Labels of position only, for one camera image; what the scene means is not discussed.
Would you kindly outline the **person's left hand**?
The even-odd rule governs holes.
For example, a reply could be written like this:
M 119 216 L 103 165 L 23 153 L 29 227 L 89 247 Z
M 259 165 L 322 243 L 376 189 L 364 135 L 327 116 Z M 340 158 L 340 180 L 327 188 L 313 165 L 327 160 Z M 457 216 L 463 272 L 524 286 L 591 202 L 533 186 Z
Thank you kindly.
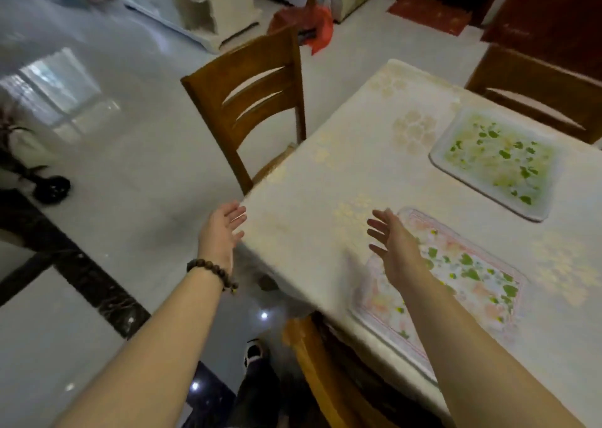
M 231 276 L 235 248 L 223 235 L 221 205 L 209 215 L 200 230 L 197 258 L 212 262 Z

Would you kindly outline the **black and white shoe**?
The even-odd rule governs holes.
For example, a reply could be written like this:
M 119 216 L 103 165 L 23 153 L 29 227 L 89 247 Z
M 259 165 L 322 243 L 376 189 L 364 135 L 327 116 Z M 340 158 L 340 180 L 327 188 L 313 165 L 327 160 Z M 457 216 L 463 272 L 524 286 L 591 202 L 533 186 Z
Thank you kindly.
M 262 341 L 259 338 L 252 339 L 246 343 L 246 348 L 243 356 L 245 369 L 257 360 L 264 359 L 268 353 L 264 348 Z

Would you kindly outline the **person's leg in dark trousers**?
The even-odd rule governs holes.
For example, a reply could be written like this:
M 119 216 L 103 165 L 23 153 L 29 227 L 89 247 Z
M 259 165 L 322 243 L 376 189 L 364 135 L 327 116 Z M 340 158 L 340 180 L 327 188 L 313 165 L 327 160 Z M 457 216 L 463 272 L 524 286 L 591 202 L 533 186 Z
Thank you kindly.
M 267 356 L 247 361 L 245 377 L 238 388 L 227 428 L 284 428 L 303 400 L 301 381 L 294 376 L 279 378 Z

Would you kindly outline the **pink floral tray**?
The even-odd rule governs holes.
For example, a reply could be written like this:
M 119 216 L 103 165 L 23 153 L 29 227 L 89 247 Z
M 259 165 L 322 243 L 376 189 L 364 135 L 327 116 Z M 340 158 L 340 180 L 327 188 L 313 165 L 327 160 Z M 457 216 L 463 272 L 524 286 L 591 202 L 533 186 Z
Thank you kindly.
M 496 341 L 510 348 L 518 335 L 528 279 L 518 270 L 417 209 L 398 212 L 431 274 Z M 403 297 L 373 255 L 350 302 L 350 313 L 433 384 L 437 379 Z

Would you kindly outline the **brown wooden chair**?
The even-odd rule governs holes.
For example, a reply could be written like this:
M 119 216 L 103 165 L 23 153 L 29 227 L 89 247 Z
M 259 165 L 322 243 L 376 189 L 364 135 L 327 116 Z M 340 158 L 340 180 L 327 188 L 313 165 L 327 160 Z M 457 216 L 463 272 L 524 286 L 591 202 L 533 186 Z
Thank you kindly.
M 307 138 L 298 31 L 260 36 L 180 80 L 222 150 L 244 195 Z M 297 142 L 250 176 L 238 149 L 251 131 L 284 111 L 296 114 Z
M 602 82 L 490 44 L 465 88 L 583 143 L 602 140 Z
M 394 386 L 371 354 L 358 355 L 353 341 L 320 312 L 287 320 L 282 341 L 331 428 L 448 428 L 445 419 Z

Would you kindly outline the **red doormat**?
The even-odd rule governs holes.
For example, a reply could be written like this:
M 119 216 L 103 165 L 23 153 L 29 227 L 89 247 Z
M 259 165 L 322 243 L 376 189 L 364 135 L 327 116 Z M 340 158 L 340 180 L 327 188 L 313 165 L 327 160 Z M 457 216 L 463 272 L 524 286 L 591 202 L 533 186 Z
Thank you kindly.
M 387 13 L 452 36 L 459 36 L 472 19 L 471 12 L 439 0 L 396 0 Z

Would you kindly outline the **white low cabinet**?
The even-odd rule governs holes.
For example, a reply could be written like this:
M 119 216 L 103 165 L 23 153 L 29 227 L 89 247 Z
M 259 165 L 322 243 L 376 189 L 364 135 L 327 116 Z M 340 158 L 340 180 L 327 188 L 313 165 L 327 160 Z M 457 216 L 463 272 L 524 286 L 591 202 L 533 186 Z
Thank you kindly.
M 191 38 L 211 54 L 260 21 L 253 0 L 121 0 L 168 28 Z

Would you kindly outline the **person's left forearm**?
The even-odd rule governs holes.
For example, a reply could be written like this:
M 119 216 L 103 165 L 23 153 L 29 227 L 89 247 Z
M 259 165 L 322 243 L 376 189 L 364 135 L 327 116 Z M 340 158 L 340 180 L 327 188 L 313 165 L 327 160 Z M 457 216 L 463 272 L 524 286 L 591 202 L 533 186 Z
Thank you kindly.
M 175 428 L 222 292 L 213 272 L 189 272 L 55 427 Z

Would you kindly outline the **dark red wooden door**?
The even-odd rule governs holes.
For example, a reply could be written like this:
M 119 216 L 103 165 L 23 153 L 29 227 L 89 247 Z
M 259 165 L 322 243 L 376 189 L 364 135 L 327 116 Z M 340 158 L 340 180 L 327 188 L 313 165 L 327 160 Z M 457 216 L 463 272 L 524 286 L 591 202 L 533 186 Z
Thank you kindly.
M 505 0 L 482 41 L 602 82 L 602 0 Z

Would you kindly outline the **red plastic bag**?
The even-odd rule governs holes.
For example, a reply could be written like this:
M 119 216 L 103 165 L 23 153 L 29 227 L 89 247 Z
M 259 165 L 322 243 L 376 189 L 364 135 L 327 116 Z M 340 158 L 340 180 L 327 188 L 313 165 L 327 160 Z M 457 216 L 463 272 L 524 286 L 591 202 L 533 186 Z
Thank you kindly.
M 267 35 L 284 28 L 294 28 L 297 31 L 298 44 L 307 45 L 314 56 L 330 44 L 334 34 L 334 19 L 326 6 L 288 6 L 273 15 Z

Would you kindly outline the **green floral tray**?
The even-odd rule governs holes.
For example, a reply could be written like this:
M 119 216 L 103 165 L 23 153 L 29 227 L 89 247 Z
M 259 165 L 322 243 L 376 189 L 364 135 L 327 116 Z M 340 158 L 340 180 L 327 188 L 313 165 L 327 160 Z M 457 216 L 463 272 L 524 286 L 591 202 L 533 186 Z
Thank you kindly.
M 550 214 L 563 153 L 500 112 L 462 107 L 429 153 L 441 171 L 532 222 Z

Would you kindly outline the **white floral tablecloth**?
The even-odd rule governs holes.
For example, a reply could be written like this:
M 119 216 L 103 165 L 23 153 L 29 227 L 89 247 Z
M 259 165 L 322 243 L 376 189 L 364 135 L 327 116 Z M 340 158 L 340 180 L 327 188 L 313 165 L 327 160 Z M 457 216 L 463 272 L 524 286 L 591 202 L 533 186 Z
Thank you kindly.
M 524 219 L 434 166 L 462 107 L 500 112 L 552 139 L 563 164 L 552 210 Z M 282 290 L 371 354 L 399 390 L 450 419 L 438 384 L 350 313 L 373 254 L 372 210 L 423 212 L 529 281 L 506 348 L 584 425 L 602 428 L 602 151 L 391 59 L 245 197 L 243 244 Z

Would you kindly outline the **person's right hand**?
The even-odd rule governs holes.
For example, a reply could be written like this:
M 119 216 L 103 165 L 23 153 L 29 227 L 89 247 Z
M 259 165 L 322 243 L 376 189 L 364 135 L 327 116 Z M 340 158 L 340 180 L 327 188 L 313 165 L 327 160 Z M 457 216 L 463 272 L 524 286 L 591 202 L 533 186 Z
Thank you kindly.
M 377 241 L 369 248 L 381 258 L 388 281 L 400 294 L 409 292 L 428 273 L 415 237 L 390 209 L 373 210 L 367 226 L 367 234 Z

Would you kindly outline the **person's right forearm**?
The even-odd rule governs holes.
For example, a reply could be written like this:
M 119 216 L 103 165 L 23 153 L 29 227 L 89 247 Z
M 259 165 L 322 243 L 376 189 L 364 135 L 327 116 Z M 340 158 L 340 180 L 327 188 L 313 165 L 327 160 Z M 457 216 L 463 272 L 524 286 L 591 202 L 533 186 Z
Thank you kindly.
M 388 272 L 457 428 L 584 428 L 430 272 Z

